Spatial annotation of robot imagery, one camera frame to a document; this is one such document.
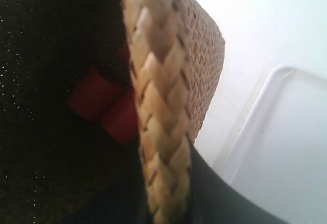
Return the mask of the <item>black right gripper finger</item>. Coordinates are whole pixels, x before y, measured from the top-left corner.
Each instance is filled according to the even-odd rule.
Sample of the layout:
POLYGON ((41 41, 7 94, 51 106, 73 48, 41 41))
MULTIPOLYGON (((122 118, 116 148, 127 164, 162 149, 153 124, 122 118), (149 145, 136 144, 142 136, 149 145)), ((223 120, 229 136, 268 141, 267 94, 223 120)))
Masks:
POLYGON ((188 223, 285 223, 225 183, 191 147, 191 204, 188 223))

